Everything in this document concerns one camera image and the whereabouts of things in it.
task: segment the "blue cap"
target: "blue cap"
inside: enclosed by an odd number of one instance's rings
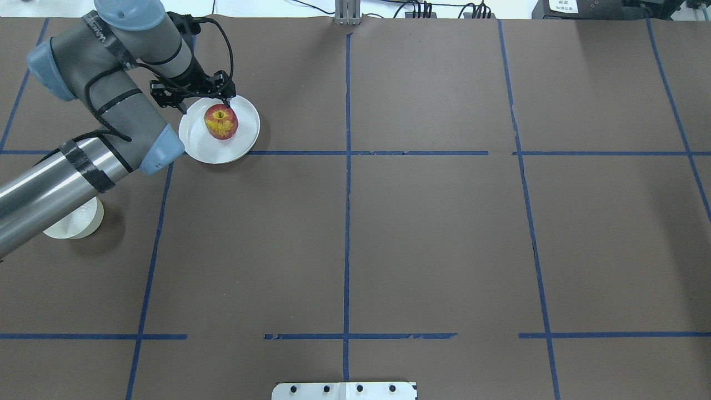
[[[166,125],[153,142],[153,146],[141,162],[139,169],[146,175],[152,175],[159,169],[175,161],[185,152],[185,145],[170,125]]]
[[[59,73],[57,63],[54,61],[52,45],[50,44],[51,41],[52,38],[44,41],[25,57],[27,68],[32,75],[40,81],[42,86],[47,88],[50,93],[57,96],[60,100],[74,100],[77,97],[67,88],[67,84],[64,83],[64,79],[62,79],[62,75]]]
[[[160,0],[94,0],[101,19],[124,31],[145,31],[166,17]]]

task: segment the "silver metal tube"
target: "silver metal tube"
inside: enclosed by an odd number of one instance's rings
[[[128,175],[101,140],[83,140],[79,147],[113,182]],[[62,153],[1,187],[0,260],[97,194]]]

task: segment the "apple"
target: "apple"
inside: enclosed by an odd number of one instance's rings
[[[226,140],[235,136],[239,124],[235,112],[222,103],[215,104],[205,112],[205,126],[215,139]]]

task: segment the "white plate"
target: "white plate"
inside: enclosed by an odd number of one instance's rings
[[[178,128],[178,136],[190,157],[207,164],[224,164],[235,161],[247,154],[260,135],[260,115],[249,100],[235,96],[230,107],[237,115],[237,132],[230,139],[218,140],[212,137],[205,126],[205,111],[217,99],[203,98],[188,108]]]
[[[94,233],[104,218],[104,206],[96,197],[54,225],[45,229],[45,235],[55,239],[81,239]]]

